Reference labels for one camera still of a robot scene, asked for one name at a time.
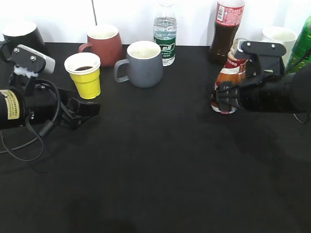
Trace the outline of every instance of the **red bottle label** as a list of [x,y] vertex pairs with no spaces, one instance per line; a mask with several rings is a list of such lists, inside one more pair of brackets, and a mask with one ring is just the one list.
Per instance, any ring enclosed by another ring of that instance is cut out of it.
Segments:
[[232,69],[232,68],[240,67],[240,69],[245,70],[246,62],[247,60],[234,60],[228,57],[227,63],[225,64],[224,68]]
[[226,7],[217,4],[216,22],[227,27],[234,27],[241,23],[244,6]]

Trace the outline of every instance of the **mug handle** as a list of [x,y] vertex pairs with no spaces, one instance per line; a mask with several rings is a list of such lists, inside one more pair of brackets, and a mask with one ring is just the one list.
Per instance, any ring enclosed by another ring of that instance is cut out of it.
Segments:
[[85,50],[88,47],[92,47],[92,44],[91,43],[82,44],[79,46],[78,52],[83,52],[83,50]]
[[3,40],[3,41],[0,42],[0,58],[1,58],[1,60],[3,60],[5,63],[12,63],[11,58],[6,59],[6,57],[4,56],[3,51],[2,51],[2,49],[4,48],[4,46],[7,45],[8,43],[10,43],[10,41]]
[[120,66],[125,65],[125,64],[129,64],[129,61],[127,59],[117,61],[117,63],[115,64],[114,77],[118,83],[128,81],[128,76],[123,76],[123,77],[118,78],[119,68],[120,68]]

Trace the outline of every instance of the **bottle cap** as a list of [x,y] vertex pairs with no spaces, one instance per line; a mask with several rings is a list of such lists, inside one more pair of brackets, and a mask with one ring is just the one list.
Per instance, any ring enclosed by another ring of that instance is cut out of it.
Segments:
[[174,5],[174,0],[162,0],[160,2],[161,6],[172,6]]
[[225,7],[241,7],[245,6],[245,1],[244,0],[218,0],[217,1],[221,6]]
[[234,58],[234,59],[236,59],[235,58],[235,54],[237,53],[237,52],[241,52],[241,53],[243,53],[243,50],[242,50],[242,44],[244,43],[244,41],[247,41],[247,39],[245,39],[245,38],[237,38],[237,39],[235,39],[234,41],[233,41],[233,44],[232,44],[232,46],[231,46],[231,49],[230,49],[230,54],[231,54],[231,56]]

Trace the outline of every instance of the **robotic arm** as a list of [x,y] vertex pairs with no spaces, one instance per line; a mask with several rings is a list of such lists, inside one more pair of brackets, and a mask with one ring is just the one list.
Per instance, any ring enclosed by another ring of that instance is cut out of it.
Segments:
[[[2,153],[9,153],[22,161],[33,161],[43,152],[42,138],[57,125],[77,129],[84,121],[99,114],[100,105],[79,100],[76,92],[57,88],[47,80],[37,80],[38,74],[52,74],[55,60],[24,45],[18,45],[12,52],[10,63],[14,72],[9,88],[0,90],[0,130],[26,126],[35,138],[19,147],[6,146],[2,132],[0,137],[5,147]],[[43,124],[39,132],[32,125]],[[35,141],[42,145],[40,154],[33,159],[22,159],[13,151],[24,148]]]
[[249,59],[255,65],[251,77],[237,85],[222,82],[212,93],[212,101],[222,111],[234,106],[249,112],[311,113],[311,64],[297,73],[285,74],[281,44],[245,41],[235,51],[237,59]]

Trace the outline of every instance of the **water bottle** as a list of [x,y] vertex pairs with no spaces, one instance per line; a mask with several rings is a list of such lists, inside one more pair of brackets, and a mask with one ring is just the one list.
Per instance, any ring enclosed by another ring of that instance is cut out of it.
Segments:
[[175,60],[177,20],[172,2],[160,3],[160,9],[154,22],[154,41],[160,45],[163,66],[171,65]]

